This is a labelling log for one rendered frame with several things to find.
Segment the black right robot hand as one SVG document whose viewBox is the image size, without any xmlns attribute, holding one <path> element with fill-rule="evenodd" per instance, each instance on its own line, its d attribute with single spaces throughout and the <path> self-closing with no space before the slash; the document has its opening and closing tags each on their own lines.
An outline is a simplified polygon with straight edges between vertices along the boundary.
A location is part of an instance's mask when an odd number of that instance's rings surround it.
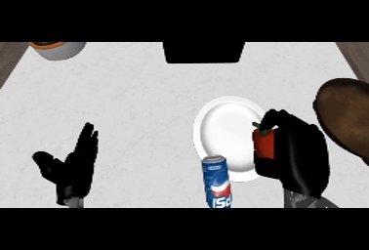
<svg viewBox="0 0 369 250">
<path fill-rule="evenodd" d="M 259 130 L 274 131 L 274 158 L 258 158 L 254 150 L 257 174 L 279 180 L 286 190 L 320 198 L 329 184 L 330 164 L 326 139 L 317 126 L 283 109 L 270 109 Z"/>
</svg>

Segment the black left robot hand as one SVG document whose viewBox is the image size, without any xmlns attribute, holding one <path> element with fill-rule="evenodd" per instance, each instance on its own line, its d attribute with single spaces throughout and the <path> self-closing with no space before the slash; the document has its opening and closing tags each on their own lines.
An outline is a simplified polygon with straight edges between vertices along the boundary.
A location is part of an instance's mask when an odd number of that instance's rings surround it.
<svg viewBox="0 0 369 250">
<path fill-rule="evenodd" d="M 41 177 L 56 185 L 56 204 L 68 206 L 71 197 L 85 198 L 93 184 L 93 167 L 97 155 L 97 130 L 85 123 L 74 151 L 60 161 L 45 151 L 37 151 L 31 159 Z"/>
</svg>

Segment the red bell pepper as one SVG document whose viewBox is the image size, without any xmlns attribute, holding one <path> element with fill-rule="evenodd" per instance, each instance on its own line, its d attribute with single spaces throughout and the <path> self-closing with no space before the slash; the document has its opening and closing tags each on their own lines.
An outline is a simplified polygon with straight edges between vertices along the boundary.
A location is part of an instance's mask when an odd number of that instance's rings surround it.
<svg viewBox="0 0 369 250">
<path fill-rule="evenodd" d="M 252 123 L 255 130 L 252 132 L 254 150 L 258 158 L 274 158 L 274 131 L 259 130 L 259 124 Z"/>
</svg>

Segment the white plate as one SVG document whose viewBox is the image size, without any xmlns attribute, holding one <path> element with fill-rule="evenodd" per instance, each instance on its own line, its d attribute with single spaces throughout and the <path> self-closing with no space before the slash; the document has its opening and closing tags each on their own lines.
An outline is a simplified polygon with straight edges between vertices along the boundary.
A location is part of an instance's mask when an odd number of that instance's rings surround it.
<svg viewBox="0 0 369 250">
<path fill-rule="evenodd" d="M 226 158 L 228 180 L 251 182 L 259 178 L 254 166 L 254 122 L 265 112 L 240 97 L 212 99 L 200 108 L 193 123 L 193 146 L 199 158 L 221 155 Z"/>
</svg>

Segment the blue soda can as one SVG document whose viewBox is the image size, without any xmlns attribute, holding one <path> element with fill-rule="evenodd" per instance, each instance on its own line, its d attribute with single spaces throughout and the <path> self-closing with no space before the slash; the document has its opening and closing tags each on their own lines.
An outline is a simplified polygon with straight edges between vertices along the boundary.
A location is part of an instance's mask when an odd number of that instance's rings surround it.
<svg viewBox="0 0 369 250">
<path fill-rule="evenodd" d="M 231 204 L 226 158 L 206 156 L 202 160 L 206 202 L 211 208 L 228 208 Z"/>
</svg>

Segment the grey pot with orange rim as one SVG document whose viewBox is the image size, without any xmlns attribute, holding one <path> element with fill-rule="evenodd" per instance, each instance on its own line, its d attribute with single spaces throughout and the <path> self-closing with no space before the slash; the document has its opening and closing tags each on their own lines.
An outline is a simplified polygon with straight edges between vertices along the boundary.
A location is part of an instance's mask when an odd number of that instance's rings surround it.
<svg viewBox="0 0 369 250">
<path fill-rule="evenodd" d="M 56 42 L 47 45 L 37 45 L 29 42 L 29 46 L 37 53 L 50 61 L 63 61 L 75 57 L 85 48 L 85 42 Z"/>
</svg>

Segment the black appliance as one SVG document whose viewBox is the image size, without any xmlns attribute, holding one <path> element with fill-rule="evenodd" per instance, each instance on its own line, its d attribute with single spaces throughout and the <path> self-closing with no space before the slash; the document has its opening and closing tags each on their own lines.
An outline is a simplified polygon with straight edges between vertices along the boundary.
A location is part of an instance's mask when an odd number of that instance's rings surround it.
<svg viewBox="0 0 369 250">
<path fill-rule="evenodd" d="M 164 42 L 168 63 L 237 63 L 243 42 Z"/>
</svg>

